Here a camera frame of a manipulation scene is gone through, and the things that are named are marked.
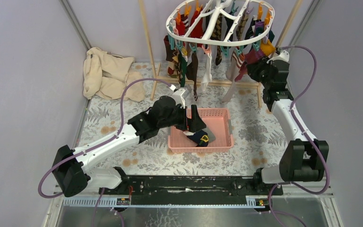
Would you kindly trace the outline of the navy santa sock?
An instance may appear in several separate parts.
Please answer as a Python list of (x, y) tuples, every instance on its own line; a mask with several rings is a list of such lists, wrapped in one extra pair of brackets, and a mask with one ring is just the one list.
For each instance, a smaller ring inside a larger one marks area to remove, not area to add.
[(207, 133), (204, 132), (203, 130), (200, 130), (195, 133), (184, 131), (183, 134), (189, 140), (193, 141), (196, 144), (196, 147), (207, 147), (209, 145)]

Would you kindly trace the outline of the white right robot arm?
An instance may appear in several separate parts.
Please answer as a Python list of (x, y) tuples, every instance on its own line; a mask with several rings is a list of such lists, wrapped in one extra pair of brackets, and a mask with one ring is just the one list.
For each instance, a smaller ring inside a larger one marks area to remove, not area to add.
[(294, 107), (294, 97), (286, 88), (289, 63), (264, 58), (248, 65), (249, 76), (263, 86), (263, 101), (278, 120), (288, 141), (278, 165), (257, 170), (252, 182), (256, 194), (263, 195), (271, 184), (284, 182), (318, 182), (322, 180), (329, 145), (318, 140), (306, 127)]

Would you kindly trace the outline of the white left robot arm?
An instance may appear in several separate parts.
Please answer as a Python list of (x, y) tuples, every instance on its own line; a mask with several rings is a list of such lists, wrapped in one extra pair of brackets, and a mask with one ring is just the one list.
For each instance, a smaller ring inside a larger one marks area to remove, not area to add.
[(111, 154), (140, 144), (160, 129), (175, 127), (196, 134), (206, 128), (196, 105), (190, 109), (169, 96), (162, 96), (146, 111), (132, 117), (118, 135), (108, 135), (83, 147), (70, 149), (67, 145), (57, 151), (53, 175), (65, 197), (75, 196), (85, 189), (105, 188), (123, 194), (128, 177), (119, 167), (97, 168), (97, 164)]

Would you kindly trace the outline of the grey sock with stripes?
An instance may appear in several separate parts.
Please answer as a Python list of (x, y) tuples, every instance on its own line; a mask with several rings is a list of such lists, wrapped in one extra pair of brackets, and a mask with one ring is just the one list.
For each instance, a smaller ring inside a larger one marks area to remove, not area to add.
[(204, 128), (203, 131), (207, 133), (209, 144), (216, 140), (215, 134), (211, 131), (209, 127)]

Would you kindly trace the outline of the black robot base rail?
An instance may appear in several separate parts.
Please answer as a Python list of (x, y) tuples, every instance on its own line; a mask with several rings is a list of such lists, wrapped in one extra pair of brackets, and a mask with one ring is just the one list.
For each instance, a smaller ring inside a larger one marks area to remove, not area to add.
[(130, 175), (99, 192), (123, 197), (121, 205), (239, 206), (253, 198), (253, 205), (264, 207), (272, 186), (258, 176)]

